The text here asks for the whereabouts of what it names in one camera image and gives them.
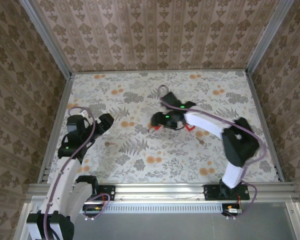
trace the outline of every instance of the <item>wall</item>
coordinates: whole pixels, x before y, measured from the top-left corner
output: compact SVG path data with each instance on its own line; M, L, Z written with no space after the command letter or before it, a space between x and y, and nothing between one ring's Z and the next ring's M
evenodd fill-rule
M0 240L37 180L64 85L20 3L0 0Z
M300 0L252 75L286 177L300 193Z
M244 69L279 0L33 0L72 72Z

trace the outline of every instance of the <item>table surface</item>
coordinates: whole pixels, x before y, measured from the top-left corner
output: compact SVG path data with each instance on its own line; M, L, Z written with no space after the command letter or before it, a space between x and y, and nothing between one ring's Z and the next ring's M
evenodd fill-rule
M244 117L265 141L251 90L243 71L178 71L78 74L67 108L89 107L95 118L110 113L115 121L85 155L77 175L94 175L100 183L217 183L227 159L222 141L204 129L174 131L161 127L148 133L151 116L164 112L157 88L165 84L183 103L227 120ZM59 135L67 134L65 113ZM51 165L51 182L58 160ZM249 182L277 182L270 153L252 165Z

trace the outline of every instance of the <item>cable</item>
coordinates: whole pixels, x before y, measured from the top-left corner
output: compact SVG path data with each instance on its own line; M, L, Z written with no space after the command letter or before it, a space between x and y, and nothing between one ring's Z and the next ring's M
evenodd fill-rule
M86 110L88 112L88 115L90 115L92 117L92 131L89 135L89 137L85 140L85 142L77 149L75 150L75 152L69 157L69 159L64 163L64 165L62 166L61 170L59 171L58 173L58 176L55 180L55 183L53 185L53 188L52 188L52 191L51 191L51 194L50 194L50 197L49 197L49 201L46 205L46 209L45 209L45 213L44 213L44 216L43 216L43 232L44 232L44 236L46 238L46 240L49 240L49 235L48 235L48 225L47 225L47 221L48 221L48 214L49 214L49 210L50 210L50 207L51 207L51 202L53 200L53 197L55 195L55 191L57 189L57 185L58 185L58 182L61 178L61 175L63 174L63 171L65 170L66 166L68 165L68 163L72 160L72 158L85 146L88 144L88 142L90 141L90 139L92 138L92 136L94 135L94 132L95 132L95 129L96 129L96 120L90 110L90 108L88 107L81 107L81 106L73 106L71 108L69 108L68 110L68 114L70 115L70 111L72 109L82 109L82 110Z
M106 208L108 207L108 205L109 205L109 203L110 203L111 197L110 197L110 195L109 195L108 193L101 193L101 194L99 194L99 195L97 195L97 196L94 196L94 197L91 198L91 199L88 199L88 201L93 201L93 200L95 200L95 199L97 199L97 198L100 198L100 197L102 197L102 196L107 196L108 199L107 199L105 205L102 207L101 211L100 211L98 214L96 214L94 217L91 217L91 219L96 219L97 217L99 217L99 216L106 210ZM86 215L86 212L87 212L87 209L84 210L84 214L83 214L83 215L84 215L86 218L88 218L88 216Z
M245 182L242 178L245 176L246 170L247 170L247 168L248 168L249 165L251 165L251 164L253 164L253 163L257 162L257 161L260 161L261 159L263 159L263 158L266 156L266 154L267 154L267 146L266 146L266 144L260 139L260 137L258 137L258 136L257 136L256 134L254 134L252 131L249 131L248 129L246 129L246 128L242 127L242 126L239 126L239 125L237 125L237 124L235 124L235 123L233 123L233 122L230 122L230 121L228 121L228 120L225 120L225 119L223 119L223 118L221 118L221 117L212 115L212 114L210 114L210 113L208 113L208 112L206 112L206 111L202 111L202 110L198 110L198 109L181 108L181 107L176 107L176 106L170 105L169 103L165 102L165 101L163 100L163 98L160 96L160 89L163 88L163 87L165 87L166 90L169 91L169 89L168 89L168 87L167 87L166 85L160 85L159 88L158 88L158 90L157 90L157 92L158 92L158 97L159 97L160 100L161 100L161 103L162 103L163 105L165 105L166 107L171 108L171 109L182 110L182 111L188 111L188 112L195 112L195 113L199 113L199 114L206 115L206 116L208 116L208 117L210 117L210 118L213 118L213 119L218 120L218 121L220 121L220 122L222 122L222 123L225 123L225 124L229 124L229 125L231 125L231 126L234 126L234 127L238 128L238 129L240 129L240 130L242 130L242 131L244 131L244 132L250 134L252 137L254 137L254 138L261 144L262 149L263 149L262 155L261 155L260 157L257 157L255 160L249 162L249 163L244 167L243 173L242 173L242 175L241 175L241 181L242 181L244 184L246 184L246 185L248 185L248 186L254 188L254 196L253 196L253 198L252 198L252 200L251 200L249 206L247 207L247 209L246 209L243 213L237 215L236 217L241 216L242 214L245 214L245 213L251 208L252 204L253 204L254 201L256 200L258 191L257 191L256 186L254 186L254 185L252 185L252 184L250 184L250 183Z

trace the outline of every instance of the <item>purple cable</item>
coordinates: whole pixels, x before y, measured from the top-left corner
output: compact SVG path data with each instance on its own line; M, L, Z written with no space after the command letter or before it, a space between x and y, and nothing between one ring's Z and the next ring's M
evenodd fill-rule
M261 144L262 149L263 149L262 155L261 155L260 157L257 157L255 160L249 162L249 163L244 167L243 173L242 173L242 175L241 175L241 181L242 181L244 184L246 184L246 185L251 186L251 187L254 188L254 196L253 196L253 198L252 198L252 200L251 200L249 206L247 207L247 209L246 209L243 213L237 215L236 217L245 214L245 213L251 208L252 204L255 202L255 200L256 200L256 198L257 198L257 193L258 193L258 191L257 191L256 186L254 186L254 185L252 185L252 184L250 184L250 183L245 182L242 178L245 176L246 170L247 170L247 168L248 168L249 165L251 165L251 164L253 164L253 163L257 162L257 161L260 161L261 159L263 159L263 158L266 156L266 154L267 154L267 146L266 146L266 144L261 140L260 137L258 137L258 136L257 136L256 134L254 134L252 131L249 131L248 129L246 129L246 128L242 127L242 126L239 126L239 125L237 125L237 124L235 124L235 123L233 123L233 122L230 122L230 121L228 121L228 120L225 120L225 119L223 119L223 118L221 118L221 117L212 115L212 114L210 114L210 113L208 113L208 112L206 112L206 111L202 111L202 110L198 110L198 109L181 108L181 107L176 107L176 106L170 105L169 103L165 102L165 101L163 100L163 98L160 96L160 89L161 89L161 88L165 88L166 91L167 91L166 93L169 92L169 89L168 89L168 87L167 87L166 85L163 84L163 85L160 85L160 86L158 87L158 90L157 90L157 92L158 92L158 97L160 98L162 104L164 104L166 107L169 107L169 108L171 108L171 109L182 110L182 111L188 111L188 112L195 112L195 113L199 113L199 114L206 115L206 116L208 116L208 117L210 117L210 118L216 119L216 120L218 120L218 121L220 121L220 122L222 122L222 123L225 123L225 124L229 124L229 125L231 125L231 126L234 126L234 127L238 128L238 129L240 129L240 130L242 130L242 131L244 131L244 132L250 134L252 137L254 137L255 139L257 139L257 141Z
M107 202L106 202L106 204L102 207L102 209L101 209L101 211L98 213L98 214L96 214L94 217L91 217L91 218L93 218L93 219L96 219L97 217L99 217L105 210L106 210L106 208L108 207L108 205L109 205L109 203L110 203L110 199L111 199L111 197L110 197L110 195L108 194L108 193L101 193L101 194L99 194L99 195L97 195L97 196L94 196L93 198L91 198L91 199L88 199L88 201L93 201L93 200L95 200L95 199L97 199L97 198L100 198L100 197L102 197L102 196L106 196L108 199L107 199ZM88 218L88 216L86 215L86 212L87 212L87 209L85 209L84 210L84 216L86 217L86 218Z
M62 166L61 170L59 171L58 173L58 177L56 178L55 180L55 183L53 185L53 188L52 188L52 191L51 191L51 194L50 194L50 197L49 197L49 201L48 201L48 204L46 205L46 209L45 209L45 213L44 213L44 216L43 216L43 232L44 232L44 236L46 238L46 240L49 240L49 235L48 235L48 225L47 225L47 221L48 221L48 213L49 213L49 210L50 210L50 207L51 207L51 202L53 200L53 197L55 195L55 191L57 189L57 185L58 185L58 182L60 180L60 177L62 175L62 172L65 170L66 166L68 165L68 163L72 160L72 158L86 145L88 144L88 142L90 141L90 139L92 138L94 132L95 132L95 129L96 129L96 120L90 110L90 108L88 107L82 107L82 106L73 106L71 108L69 108L68 110L68 114L70 115L70 111L72 109L82 109L82 110L86 110L88 112L88 115L90 115L92 117L92 131L89 135L89 137L85 140L85 142L77 149L75 150L75 152L69 157L69 159L64 163L64 165Z

